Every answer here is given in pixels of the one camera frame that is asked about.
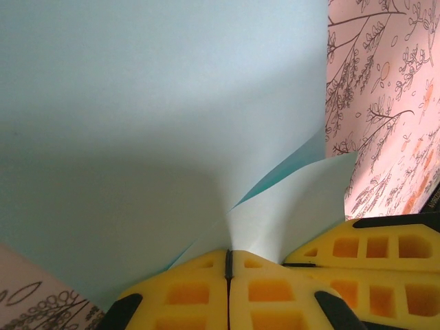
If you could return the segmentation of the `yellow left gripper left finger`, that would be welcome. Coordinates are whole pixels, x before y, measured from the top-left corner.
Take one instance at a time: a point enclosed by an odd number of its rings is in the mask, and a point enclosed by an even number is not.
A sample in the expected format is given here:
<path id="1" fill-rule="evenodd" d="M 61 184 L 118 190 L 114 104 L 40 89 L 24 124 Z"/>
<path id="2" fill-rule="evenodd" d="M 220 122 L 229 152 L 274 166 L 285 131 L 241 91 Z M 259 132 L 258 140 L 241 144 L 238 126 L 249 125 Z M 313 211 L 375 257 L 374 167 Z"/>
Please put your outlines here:
<path id="1" fill-rule="evenodd" d="M 103 329 L 227 329 L 230 252 L 209 252 L 127 290 Z"/>

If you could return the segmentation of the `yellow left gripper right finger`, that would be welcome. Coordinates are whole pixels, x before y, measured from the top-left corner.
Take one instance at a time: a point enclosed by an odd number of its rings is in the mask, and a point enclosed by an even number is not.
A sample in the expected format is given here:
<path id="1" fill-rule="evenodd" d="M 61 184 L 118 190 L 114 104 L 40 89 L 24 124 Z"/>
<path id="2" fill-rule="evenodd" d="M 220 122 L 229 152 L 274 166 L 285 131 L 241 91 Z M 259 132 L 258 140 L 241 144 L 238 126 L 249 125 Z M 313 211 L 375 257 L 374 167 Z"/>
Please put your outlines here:
<path id="1" fill-rule="evenodd" d="M 232 253 L 231 329 L 360 329 L 330 286 L 246 251 Z"/>

